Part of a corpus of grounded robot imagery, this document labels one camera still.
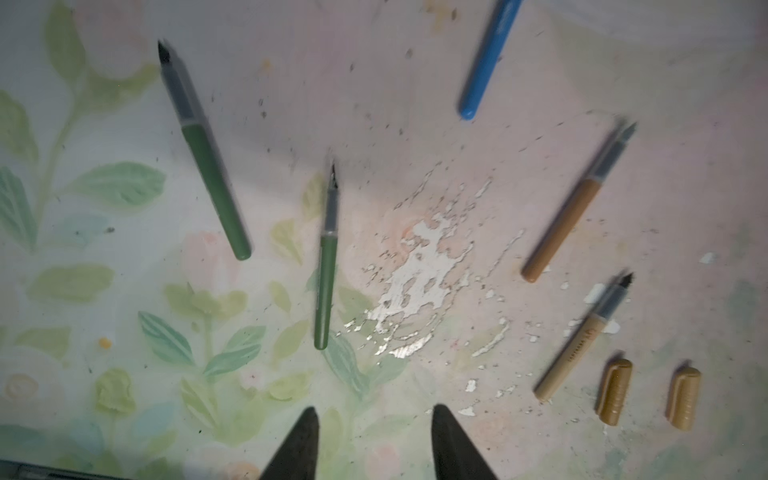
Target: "pen cap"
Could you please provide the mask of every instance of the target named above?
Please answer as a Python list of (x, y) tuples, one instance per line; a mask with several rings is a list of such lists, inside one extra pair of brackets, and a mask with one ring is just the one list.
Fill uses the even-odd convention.
[(627, 359), (616, 359), (605, 367), (600, 400), (595, 412), (606, 425), (616, 426), (619, 423), (631, 378), (632, 362)]
[(699, 399), (701, 372), (692, 367), (684, 367), (675, 373), (667, 402), (667, 419), (680, 430), (690, 430), (694, 426), (696, 402)]

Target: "blue stick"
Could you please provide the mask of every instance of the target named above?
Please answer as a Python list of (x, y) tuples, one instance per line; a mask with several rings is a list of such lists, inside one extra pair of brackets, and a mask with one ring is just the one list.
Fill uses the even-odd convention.
[(488, 81), (491, 80), (491, 74), (504, 48), (504, 42), (507, 41), (512, 23), (515, 22), (522, 0), (501, 0), (501, 2), (498, 15), (490, 25), (483, 51), (480, 52), (481, 56), (475, 71), (472, 72), (472, 78), (469, 80), (462, 100), (459, 113), (465, 120), (473, 119), (477, 113), (480, 100), (485, 93), (485, 88), (488, 87)]

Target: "orange-brown pen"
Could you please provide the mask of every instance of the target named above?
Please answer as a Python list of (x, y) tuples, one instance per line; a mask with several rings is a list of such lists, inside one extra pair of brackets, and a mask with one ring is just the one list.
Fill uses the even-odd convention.
[(565, 208), (560, 212), (554, 223), (549, 227), (549, 231), (539, 244), (530, 260), (525, 264), (522, 270), (522, 276), (528, 282), (538, 280), (541, 272), (547, 267), (549, 262), (557, 253), (560, 245), (565, 241), (565, 237), (574, 229), (581, 215), (589, 207), (590, 202), (595, 198), (603, 186), (608, 173), (616, 164), (622, 152), (627, 146), (627, 142), (635, 131), (637, 124), (632, 124), (627, 128), (619, 127), (616, 135), (609, 147), (605, 149), (602, 158), (595, 162), (594, 167), (589, 174), (579, 183), (576, 190), (571, 195), (570, 200), (565, 204)]

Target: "gold pen cap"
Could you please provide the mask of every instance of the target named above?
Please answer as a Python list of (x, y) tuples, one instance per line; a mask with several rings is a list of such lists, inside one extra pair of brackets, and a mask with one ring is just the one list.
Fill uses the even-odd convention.
[(687, 431), (694, 426), (699, 384), (701, 372), (689, 366), (678, 370), (672, 378), (667, 419), (680, 430)]
[(595, 409), (604, 424), (616, 426), (619, 423), (631, 378), (632, 362), (627, 359), (616, 359), (605, 367), (598, 407)]

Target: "tabletop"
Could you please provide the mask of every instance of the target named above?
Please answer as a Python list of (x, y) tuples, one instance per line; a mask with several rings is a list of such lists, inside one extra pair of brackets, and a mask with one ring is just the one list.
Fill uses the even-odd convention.
[[(499, 478), (763, 478), (766, 4), (529, 0), (462, 121), (494, 7), (3, 2), (0, 457), (256, 478), (314, 406), (319, 478), (434, 478), (443, 403)], [(194, 82), (246, 261), (181, 135), (158, 39)], [(637, 133), (525, 282), (618, 115)], [(331, 159), (339, 254), (320, 352)], [(534, 385), (622, 269), (635, 281), (611, 328), (541, 404)], [(617, 352), (634, 374), (609, 427), (594, 403)], [(702, 372), (690, 432), (664, 418), (684, 362)]]

